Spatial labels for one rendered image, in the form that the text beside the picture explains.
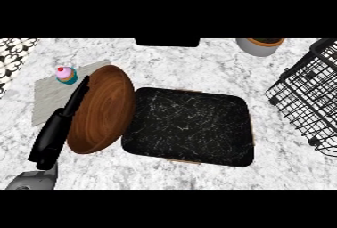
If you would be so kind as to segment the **black marble tray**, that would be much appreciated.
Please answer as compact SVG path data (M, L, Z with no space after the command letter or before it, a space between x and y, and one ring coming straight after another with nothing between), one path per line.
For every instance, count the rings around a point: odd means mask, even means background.
M226 94L142 87L121 145L140 156L248 166L254 143L245 100Z

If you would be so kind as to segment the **brown wooden bowl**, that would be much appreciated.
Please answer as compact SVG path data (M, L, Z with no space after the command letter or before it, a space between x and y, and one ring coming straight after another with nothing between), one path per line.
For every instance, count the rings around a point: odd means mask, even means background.
M68 147L76 154L100 151L116 141L136 108L134 87L115 65L94 70L88 88L66 137Z

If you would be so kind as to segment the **black appliance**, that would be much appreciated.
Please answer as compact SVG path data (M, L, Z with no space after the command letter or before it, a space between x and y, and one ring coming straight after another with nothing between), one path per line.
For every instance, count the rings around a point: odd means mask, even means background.
M196 47L198 38L137 38L136 44L144 46Z

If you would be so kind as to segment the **pink frosted cupcake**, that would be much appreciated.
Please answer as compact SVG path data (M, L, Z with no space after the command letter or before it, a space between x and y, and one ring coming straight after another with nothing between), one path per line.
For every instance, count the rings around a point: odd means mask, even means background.
M59 67L56 69L56 80L66 85L72 85L78 80L76 71L71 67Z

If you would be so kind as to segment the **grey placemat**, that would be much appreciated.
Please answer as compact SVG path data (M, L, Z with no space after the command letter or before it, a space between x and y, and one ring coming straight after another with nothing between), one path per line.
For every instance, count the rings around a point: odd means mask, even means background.
M31 116L31 125L37 126L44 123L47 118L51 116L54 110L66 105L68 98L74 93L78 84L85 76L93 71L109 65L108 60L97 61L82 67L76 68L78 80L72 85L62 84L54 76L40 79L34 83L34 107Z

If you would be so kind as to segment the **black and white patterned tile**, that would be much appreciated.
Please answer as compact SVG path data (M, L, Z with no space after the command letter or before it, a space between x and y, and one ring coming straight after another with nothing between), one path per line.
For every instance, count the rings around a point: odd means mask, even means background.
M37 45L37 38L0 38L0 98Z

